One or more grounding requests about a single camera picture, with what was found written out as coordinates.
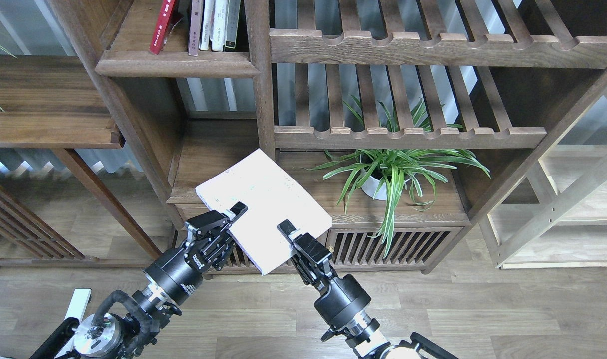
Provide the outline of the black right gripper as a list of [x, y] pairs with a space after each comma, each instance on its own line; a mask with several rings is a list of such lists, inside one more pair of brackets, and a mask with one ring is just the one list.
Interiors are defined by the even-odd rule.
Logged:
[[329, 325], [329, 332], [342, 332], [369, 305], [371, 297], [353, 275], [337, 276], [331, 252], [309, 233], [301, 234], [289, 220], [281, 222], [278, 231], [294, 249], [292, 262], [304, 283], [319, 291], [321, 296], [313, 306]]

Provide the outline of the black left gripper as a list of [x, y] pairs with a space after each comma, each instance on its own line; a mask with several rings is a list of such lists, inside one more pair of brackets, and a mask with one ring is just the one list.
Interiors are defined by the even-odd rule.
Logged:
[[169, 302], [182, 305], [203, 282], [203, 273], [222, 269], [235, 246], [228, 229], [247, 211], [244, 203], [237, 202], [223, 213], [211, 210], [190, 218], [182, 246], [167, 250], [144, 273], [166, 293]]

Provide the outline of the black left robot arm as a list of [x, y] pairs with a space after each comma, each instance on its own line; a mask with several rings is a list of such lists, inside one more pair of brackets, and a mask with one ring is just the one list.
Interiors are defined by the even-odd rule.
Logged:
[[32, 355], [33, 359], [57, 359], [68, 343], [73, 348], [63, 358], [131, 359], [157, 335], [203, 282], [203, 275], [221, 270], [235, 246], [232, 224], [248, 207], [238, 202], [223, 212], [215, 210], [190, 218], [187, 238], [144, 270], [149, 284], [132, 295], [112, 292], [94, 314], [84, 320], [70, 317]]

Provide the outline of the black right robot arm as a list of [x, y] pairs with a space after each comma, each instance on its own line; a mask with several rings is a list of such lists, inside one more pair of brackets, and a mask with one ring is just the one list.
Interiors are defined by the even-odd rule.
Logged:
[[424, 359], [425, 353], [436, 359], [456, 357], [416, 332], [410, 334], [410, 341], [390, 343], [379, 322], [365, 311], [371, 297], [353, 275], [337, 275], [331, 252], [310, 234], [295, 229], [289, 220], [280, 223], [278, 230], [294, 248], [292, 261], [303, 283], [320, 294], [313, 306], [329, 326], [321, 341], [345, 336], [345, 343], [359, 359]]

